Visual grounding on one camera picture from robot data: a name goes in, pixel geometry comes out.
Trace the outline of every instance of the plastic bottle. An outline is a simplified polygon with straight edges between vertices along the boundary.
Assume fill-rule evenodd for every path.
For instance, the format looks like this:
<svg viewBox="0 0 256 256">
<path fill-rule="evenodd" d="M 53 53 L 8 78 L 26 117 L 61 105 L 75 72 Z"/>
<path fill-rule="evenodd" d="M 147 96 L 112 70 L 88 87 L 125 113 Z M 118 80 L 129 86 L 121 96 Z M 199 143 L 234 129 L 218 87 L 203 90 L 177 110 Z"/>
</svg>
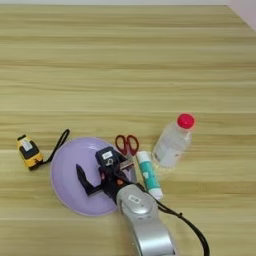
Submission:
<svg viewBox="0 0 256 256">
<path fill-rule="evenodd" d="M 153 160 L 164 168 L 175 166 L 182 153 L 191 144 L 191 128 L 195 119 L 192 115 L 181 114 L 177 122 L 167 125 L 157 141 L 153 152 Z"/>
<path fill-rule="evenodd" d="M 163 197 L 163 192 L 155 176 L 154 167 L 149 154 L 146 151 L 140 151 L 137 153 L 137 159 L 147 191 L 155 199 L 160 200 Z"/>
</svg>

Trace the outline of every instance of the yellow tape measure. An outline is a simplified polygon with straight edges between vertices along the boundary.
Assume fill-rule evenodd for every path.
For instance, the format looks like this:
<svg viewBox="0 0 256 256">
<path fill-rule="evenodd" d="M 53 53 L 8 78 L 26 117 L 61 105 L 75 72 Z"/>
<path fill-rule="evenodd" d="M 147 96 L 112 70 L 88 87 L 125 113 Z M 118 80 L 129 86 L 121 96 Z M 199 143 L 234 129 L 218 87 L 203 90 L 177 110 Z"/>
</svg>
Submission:
<svg viewBox="0 0 256 256">
<path fill-rule="evenodd" d="M 39 151 L 39 148 L 26 135 L 23 135 L 17 139 L 17 147 L 21 153 L 25 165 L 29 170 L 35 170 L 43 163 L 43 155 Z"/>
</svg>

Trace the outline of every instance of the silver device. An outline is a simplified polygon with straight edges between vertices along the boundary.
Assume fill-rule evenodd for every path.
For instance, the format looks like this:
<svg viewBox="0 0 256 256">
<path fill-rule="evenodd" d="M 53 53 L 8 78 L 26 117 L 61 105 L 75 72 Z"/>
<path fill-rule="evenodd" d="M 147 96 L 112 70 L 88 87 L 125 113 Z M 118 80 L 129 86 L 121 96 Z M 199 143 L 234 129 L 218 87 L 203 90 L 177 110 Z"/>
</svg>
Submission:
<svg viewBox="0 0 256 256">
<path fill-rule="evenodd" d="M 136 256 L 178 256 L 167 227 L 158 216 L 156 201 L 136 185 L 119 190 L 117 206 L 132 234 Z"/>
</svg>

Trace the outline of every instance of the black cable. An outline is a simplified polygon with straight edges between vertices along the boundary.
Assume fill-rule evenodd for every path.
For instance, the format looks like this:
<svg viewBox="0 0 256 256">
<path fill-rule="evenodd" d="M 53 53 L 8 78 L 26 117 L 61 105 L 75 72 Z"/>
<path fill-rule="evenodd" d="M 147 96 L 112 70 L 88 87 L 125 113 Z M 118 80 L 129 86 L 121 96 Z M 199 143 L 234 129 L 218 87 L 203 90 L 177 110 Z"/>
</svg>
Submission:
<svg viewBox="0 0 256 256">
<path fill-rule="evenodd" d="M 66 129 L 60 136 L 55 148 L 53 149 L 51 155 L 49 156 L 49 158 L 46 161 L 43 161 L 42 164 L 47 164 L 49 162 L 52 161 L 56 151 L 66 142 L 68 135 L 70 134 L 70 130 Z"/>
<path fill-rule="evenodd" d="M 127 184 L 134 184 L 136 185 L 141 191 L 148 193 L 148 191 L 140 184 L 140 183 L 133 183 L 130 182 L 128 179 L 124 179 L 123 177 L 121 177 L 120 175 L 118 175 L 116 172 L 114 172 L 114 174 L 116 175 L 117 178 L 122 179 L 123 181 L 125 181 Z M 210 248 L 209 248 L 209 244 L 207 242 L 207 239 L 205 238 L 205 236 L 203 235 L 203 233 L 193 224 L 191 223 L 188 219 L 186 219 L 182 213 L 177 213 L 174 210 L 168 208 L 166 205 L 164 205 L 163 203 L 159 202 L 158 200 L 156 200 L 152 195 L 150 195 L 158 204 L 158 209 L 160 211 L 162 211 L 163 213 L 166 214 L 170 214 L 170 215 L 174 215 L 177 218 L 183 220 L 196 234 L 196 236 L 198 237 L 202 247 L 203 247 L 203 251 L 204 251 L 204 256 L 210 256 Z"/>
<path fill-rule="evenodd" d="M 162 204 L 161 202 L 157 201 L 158 204 L 158 209 L 166 214 L 171 214 L 174 215 L 176 217 L 178 217 L 179 219 L 183 220 L 193 231 L 194 233 L 197 235 L 198 239 L 200 240 L 200 243 L 203 247 L 204 250 L 204 256 L 210 256 L 210 248 L 209 248 L 209 244 L 205 238 L 205 236 L 203 235 L 203 233 L 193 224 L 191 223 L 188 219 L 186 219 L 182 213 L 177 213 L 174 210 L 168 208 L 167 206 L 165 206 L 164 204 Z"/>
</svg>

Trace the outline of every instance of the glue stick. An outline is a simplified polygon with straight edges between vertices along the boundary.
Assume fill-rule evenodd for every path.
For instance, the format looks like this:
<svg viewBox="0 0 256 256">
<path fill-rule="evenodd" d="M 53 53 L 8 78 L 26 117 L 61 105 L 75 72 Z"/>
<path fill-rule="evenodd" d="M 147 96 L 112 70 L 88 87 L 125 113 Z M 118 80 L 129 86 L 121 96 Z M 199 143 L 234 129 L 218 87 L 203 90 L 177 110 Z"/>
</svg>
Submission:
<svg viewBox="0 0 256 256">
<path fill-rule="evenodd" d="M 155 199 L 161 199 L 163 197 L 163 192 L 155 176 L 154 167 L 149 154 L 146 151 L 140 151 L 137 153 L 137 159 L 147 191 Z"/>
</svg>

